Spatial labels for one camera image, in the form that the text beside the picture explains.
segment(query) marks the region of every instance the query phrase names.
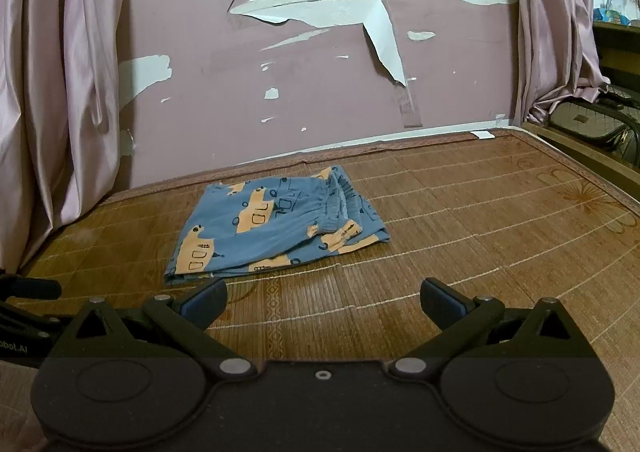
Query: curtain fold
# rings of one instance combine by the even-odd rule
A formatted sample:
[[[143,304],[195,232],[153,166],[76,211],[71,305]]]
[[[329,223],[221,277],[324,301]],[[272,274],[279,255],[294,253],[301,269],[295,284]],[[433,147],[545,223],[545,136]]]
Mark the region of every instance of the curtain fold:
[[[0,267],[113,187],[122,0],[1,0]]]
[[[593,39],[593,0],[520,0],[516,124],[542,123],[563,99],[593,102],[609,83]]]

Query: pink wall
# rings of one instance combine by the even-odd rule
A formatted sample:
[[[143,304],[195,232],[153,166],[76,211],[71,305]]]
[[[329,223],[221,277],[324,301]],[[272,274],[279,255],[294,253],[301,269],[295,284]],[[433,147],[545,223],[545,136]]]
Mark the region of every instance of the pink wall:
[[[361,25],[337,26],[308,41],[261,51],[315,28],[232,15],[231,2],[124,0],[118,58],[168,55],[173,74],[121,111],[121,129],[130,129],[136,148],[121,159],[116,190],[404,130],[402,90],[372,57]],[[512,116],[517,6],[461,0],[385,4],[404,72],[416,77],[408,87],[423,127]],[[411,41],[408,30],[436,36]],[[260,65],[269,61],[262,71]],[[271,87],[279,90],[277,100],[264,99]],[[274,119],[261,122],[268,117]]]

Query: pink curtain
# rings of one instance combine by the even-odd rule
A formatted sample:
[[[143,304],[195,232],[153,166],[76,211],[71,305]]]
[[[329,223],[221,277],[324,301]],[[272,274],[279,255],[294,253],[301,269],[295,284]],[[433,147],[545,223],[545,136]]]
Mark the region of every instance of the pink curtain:
[[[520,0],[515,121],[544,122],[564,98],[593,102],[609,83],[593,40],[593,0]]]
[[[0,0],[0,267],[93,207],[118,170],[122,0]]]

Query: woven mat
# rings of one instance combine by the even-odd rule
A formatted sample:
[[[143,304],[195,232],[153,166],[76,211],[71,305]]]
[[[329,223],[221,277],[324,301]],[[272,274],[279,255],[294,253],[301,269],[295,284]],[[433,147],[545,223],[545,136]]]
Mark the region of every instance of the woven mat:
[[[24,270],[59,280],[63,298],[16,304],[74,313],[94,295],[115,307],[140,305],[159,291],[179,295],[191,285],[165,289],[162,273],[207,183],[310,175],[338,163],[375,205],[391,242],[229,280],[228,308],[211,336],[256,362],[388,359],[437,333],[420,311],[423,277],[511,307],[559,297],[616,386],[603,441],[638,450],[638,204],[526,134],[495,134],[270,160],[222,171],[226,178],[218,171],[128,191],[62,230]]]

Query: paper scrap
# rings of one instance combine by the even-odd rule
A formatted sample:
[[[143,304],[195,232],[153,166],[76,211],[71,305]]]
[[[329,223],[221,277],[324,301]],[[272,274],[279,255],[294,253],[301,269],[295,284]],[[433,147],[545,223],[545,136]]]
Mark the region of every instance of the paper scrap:
[[[133,150],[136,148],[136,143],[133,141],[133,135],[129,129],[123,129],[120,131],[120,156],[131,156]]]
[[[272,87],[264,92],[264,98],[266,100],[270,100],[273,98],[278,98],[278,88]]]
[[[325,32],[328,32],[328,31],[329,31],[329,28],[325,28],[324,30],[313,30],[312,32],[305,32],[304,34],[300,34],[298,36],[295,36],[294,38],[289,38],[289,39],[285,39],[284,41],[280,41],[278,44],[272,44],[271,46],[267,46],[266,48],[263,48],[260,51],[263,52],[264,50],[270,50],[271,48],[278,48],[279,46],[291,44],[292,42],[307,41],[312,37],[319,36],[320,34],[324,34]]]
[[[393,26],[381,0],[321,0],[247,12],[239,11],[242,7],[244,5],[235,7],[230,13],[251,16],[274,24],[294,19],[316,28],[362,23],[380,62],[395,80],[406,86]]]
[[[486,140],[489,138],[495,138],[489,131],[469,131],[472,135],[477,136],[481,140]]]
[[[427,39],[431,39],[436,36],[433,32],[412,32],[411,30],[406,34],[412,41],[426,41]]]
[[[171,77],[168,55],[148,55],[118,65],[118,104],[124,108],[143,90]]]

